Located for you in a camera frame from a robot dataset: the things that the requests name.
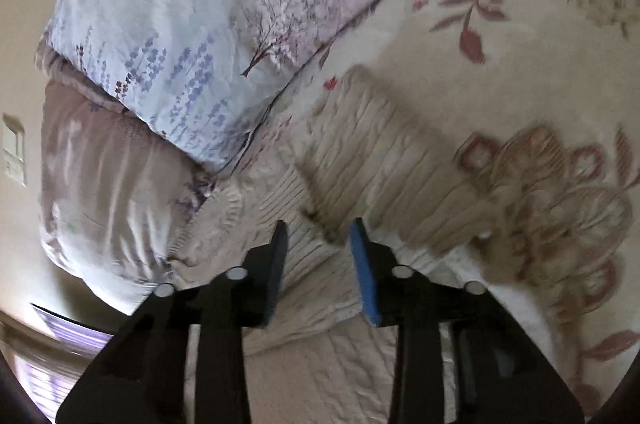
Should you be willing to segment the beige cable-knit sweater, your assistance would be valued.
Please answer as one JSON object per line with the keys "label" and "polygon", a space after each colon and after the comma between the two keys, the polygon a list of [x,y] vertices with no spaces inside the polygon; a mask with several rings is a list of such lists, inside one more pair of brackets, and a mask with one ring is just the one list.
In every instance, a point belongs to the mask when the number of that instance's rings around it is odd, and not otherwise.
{"label": "beige cable-knit sweater", "polygon": [[396,334],[360,314],[349,225],[421,271],[498,231],[498,205],[452,164],[446,139],[366,69],[350,69],[287,140],[220,181],[172,247],[177,285],[192,288],[241,262],[288,225],[276,317],[244,335],[256,423],[383,423]]}

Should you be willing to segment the pink floral left pillow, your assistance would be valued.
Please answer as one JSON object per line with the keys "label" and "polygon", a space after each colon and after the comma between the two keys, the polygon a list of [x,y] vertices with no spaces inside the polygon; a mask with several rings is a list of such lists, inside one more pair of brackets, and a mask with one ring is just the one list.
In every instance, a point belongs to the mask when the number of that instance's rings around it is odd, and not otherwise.
{"label": "pink floral left pillow", "polygon": [[50,261],[130,315],[167,280],[172,247],[213,189],[210,176],[46,41],[41,242]]}

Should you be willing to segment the floral bed sheet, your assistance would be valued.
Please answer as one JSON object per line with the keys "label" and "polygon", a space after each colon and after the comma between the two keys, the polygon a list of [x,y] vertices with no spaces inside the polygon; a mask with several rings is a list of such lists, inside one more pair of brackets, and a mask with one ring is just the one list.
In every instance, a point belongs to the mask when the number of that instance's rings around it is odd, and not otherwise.
{"label": "floral bed sheet", "polygon": [[490,222],[399,257],[485,282],[594,418],[639,352],[639,0],[383,0],[300,71],[244,166],[304,150],[353,66],[442,137]]}

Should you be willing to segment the white wall switch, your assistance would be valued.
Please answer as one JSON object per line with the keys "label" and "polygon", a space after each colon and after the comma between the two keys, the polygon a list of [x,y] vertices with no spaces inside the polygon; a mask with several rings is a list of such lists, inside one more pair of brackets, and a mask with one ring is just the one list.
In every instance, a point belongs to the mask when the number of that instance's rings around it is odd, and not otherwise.
{"label": "white wall switch", "polygon": [[9,114],[2,114],[1,155],[6,176],[26,186],[25,131],[22,123]]}

